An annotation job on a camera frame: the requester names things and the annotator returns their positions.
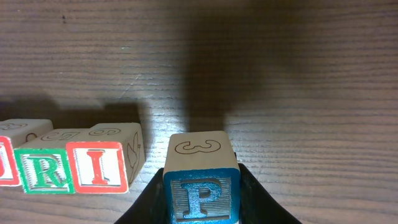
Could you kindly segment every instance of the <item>blue letter p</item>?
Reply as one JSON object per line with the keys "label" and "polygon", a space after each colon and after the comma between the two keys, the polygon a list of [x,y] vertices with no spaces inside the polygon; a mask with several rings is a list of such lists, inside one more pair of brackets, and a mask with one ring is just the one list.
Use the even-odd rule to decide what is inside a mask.
{"label": "blue letter p", "polygon": [[[200,209],[203,202],[213,202],[221,196],[221,184],[216,179],[201,180],[193,182],[189,180],[181,184],[188,192],[189,211],[184,212],[184,218],[205,218],[207,211]],[[208,189],[207,194],[200,194],[200,189]]]}

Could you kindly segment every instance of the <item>red border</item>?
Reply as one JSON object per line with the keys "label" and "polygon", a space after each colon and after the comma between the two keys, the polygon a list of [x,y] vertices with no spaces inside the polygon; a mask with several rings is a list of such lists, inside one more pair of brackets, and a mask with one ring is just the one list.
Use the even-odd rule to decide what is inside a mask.
{"label": "red border", "polygon": [[[77,173],[77,163],[75,159],[74,149],[115,149],[118,150],[118,163],[120,171],[120,187],[103,187],[103,186],[81,186]],[[103,193],[126,193],[129,188],[126,178],[126,170],[124,167],[123,147],[120,142],[68,142],[67,153],[69,158],[70,169],[72,172],[73,184],[78,193],[84,194],[103,194]]]}
{"label": "red border", "polygon": [[7,153],[8,161],[10,163],[12,177],[13,177],[11,180],[0,180],[0,185],[2,185],[2,186],[18,186],[21,184],[21,182],[19,181],[17,163],[15,162],[14,150],[12,148],[11,141],[9,138],[7,138],[5,136],[0,136],[0,142],[2,142],[4,144],[4,147],[6,148],[6,153]]}

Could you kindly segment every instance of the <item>blue block face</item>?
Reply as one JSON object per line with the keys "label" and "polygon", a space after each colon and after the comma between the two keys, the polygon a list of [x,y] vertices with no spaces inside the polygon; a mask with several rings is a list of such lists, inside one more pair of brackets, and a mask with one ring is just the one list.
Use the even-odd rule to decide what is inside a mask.
{"label": "blue block face", "polygon": [[234,168],[167,172],[164,185],[171,223],[236,223],[239,181],[240,172]]}

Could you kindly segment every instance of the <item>wood grain surface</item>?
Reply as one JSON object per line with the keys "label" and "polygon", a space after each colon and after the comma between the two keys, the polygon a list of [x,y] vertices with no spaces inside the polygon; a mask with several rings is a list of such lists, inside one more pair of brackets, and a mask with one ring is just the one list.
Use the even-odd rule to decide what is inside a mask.
{"label": "wood grain surface", "polygon": [[1,0],[0,118],[139,121],[147,161],[122,195],[0,188],[0,223],[112,223],[169,137],[228,132],[303,223],[398,221],[395,0]]}

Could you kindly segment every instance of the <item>toy block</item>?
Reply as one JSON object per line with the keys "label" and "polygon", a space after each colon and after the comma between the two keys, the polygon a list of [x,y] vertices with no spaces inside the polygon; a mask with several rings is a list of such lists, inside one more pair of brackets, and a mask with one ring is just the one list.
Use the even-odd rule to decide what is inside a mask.
{"label": "toy block", "polygon": [[224,131],[173,134],[163,173],[171,223],[236,223],[240,171]]}
{"label": "toy block", "polygon": [[0,122],[0,186],[20,185],[14,148],[53,129],[47,119],[9,119]]}
{"label": "toy block", "polygon": [[25,193],[75,193],[65,148],[86,130],[54,129],[14,150]]}
{"label": "toy block", "polygon": [[126,193],[145,162],[141,125],[97,124],[69,142],[67,152],[77,192]]}

